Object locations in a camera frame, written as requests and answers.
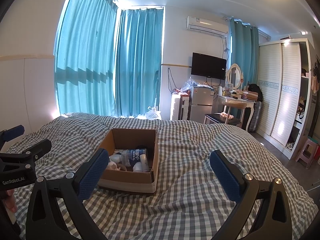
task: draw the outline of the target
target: air conditioner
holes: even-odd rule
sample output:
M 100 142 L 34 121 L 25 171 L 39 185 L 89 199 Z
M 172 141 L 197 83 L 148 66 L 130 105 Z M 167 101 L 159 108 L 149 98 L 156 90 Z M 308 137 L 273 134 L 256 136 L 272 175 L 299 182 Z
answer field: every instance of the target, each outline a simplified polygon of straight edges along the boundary
M 187 30 L 206 33 L 209 35 L 217 35 L 220 37 L 227 37 L 229 33 L 229 27 L 225 24 L 193 16 L 188 16 L 187 18 Z

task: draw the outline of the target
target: plastic bag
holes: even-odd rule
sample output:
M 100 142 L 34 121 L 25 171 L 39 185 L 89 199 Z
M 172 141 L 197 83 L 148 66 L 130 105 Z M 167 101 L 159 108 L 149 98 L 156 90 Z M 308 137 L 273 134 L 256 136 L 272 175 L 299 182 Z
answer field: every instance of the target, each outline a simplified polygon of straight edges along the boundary
M 157 111 L 157 108 L 149 106 L 148 109 L 150 110 L 149 112 L 146 112 L 145 116 L 149 120 L 162 120 L 160 111 Z
M 191 77 L 188 79 L 187 82 L 185 82 L 185 84 L 182 86 L 182 88 L 180 89 L 180 91 L 185 92 L 188 90 L 191 90 L 192 87 L 195 87 L 196 85 L 198 85 L 199 83 L 194 81 Z

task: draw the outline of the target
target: human hand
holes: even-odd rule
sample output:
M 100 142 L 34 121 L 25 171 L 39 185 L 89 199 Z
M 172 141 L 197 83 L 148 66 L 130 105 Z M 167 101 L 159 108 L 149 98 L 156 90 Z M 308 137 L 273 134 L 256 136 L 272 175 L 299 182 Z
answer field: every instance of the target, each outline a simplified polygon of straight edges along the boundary
M 16 199 L 13 195 L 14 189 L 7 190 L 7 197 L 2 200 L 4 206 L 9 209 L 11 212 L 15 213 L 18 211 L 17 205 L 16 205 Z

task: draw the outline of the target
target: bed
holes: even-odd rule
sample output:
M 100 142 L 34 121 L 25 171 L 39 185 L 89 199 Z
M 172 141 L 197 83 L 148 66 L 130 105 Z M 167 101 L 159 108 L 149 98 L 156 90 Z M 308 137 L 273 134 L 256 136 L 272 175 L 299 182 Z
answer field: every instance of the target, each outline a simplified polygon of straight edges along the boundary
M 299 239 L 318 212 L 313 200 L 275 156 L 250 134 L 230 125 L 71 113 L 25 136 L 7 152 L 20 153 L 48 138 L 52 150 L 37 161 L 37 176 L 60 178 L 90 159 L 111 128 L 156 129 L 160 160 L 155 195 L 96 188 L 84 202 L 108 239 L 211 239 L 235 207 L 210 167 L 208 157 L 216 149 L 243 173 L 249 172 L 259 180 L 280 177 L 284 181 L 292 217 L 292 239 Z M 29 185 L 15 191 L 22 238 L 32 188 Z M 70 232 L 79 237 L 63 201 L 58 203 Z M 256 203 L 241 236 L 248 233 L 258 207 Z

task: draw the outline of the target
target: wooden floor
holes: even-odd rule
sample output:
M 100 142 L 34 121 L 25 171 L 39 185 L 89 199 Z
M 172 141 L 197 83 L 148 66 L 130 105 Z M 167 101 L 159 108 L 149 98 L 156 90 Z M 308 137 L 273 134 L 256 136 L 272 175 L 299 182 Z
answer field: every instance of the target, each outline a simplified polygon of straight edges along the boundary
M 320 185 L 319 182 L 316 185 L 312 186 L 313 183 L 320 181 L 320 165 L 317 163 L 317 161 L 313 161 L 310 168 L 307 170 L 307 164 L 304 161 L 299 160 L 298 162 L 296 162 L 294 159 L 289 160 L 276 147 L 274 147 L 259 134 L 251 133 L 251 135 L 255 137 L 257 141 L 263 143 L 265 148 L 267 148 L 268 151 L 270 151 L 280 160 L 282 165 L 291 172 L 291 174 L 298 180 L 299 184 L 305 190 L 309 190 L 315 186 Z M 308 192 L 308 194 L 311 198 L 313 198 L 318 207 L 320 207 L 320 187 Z

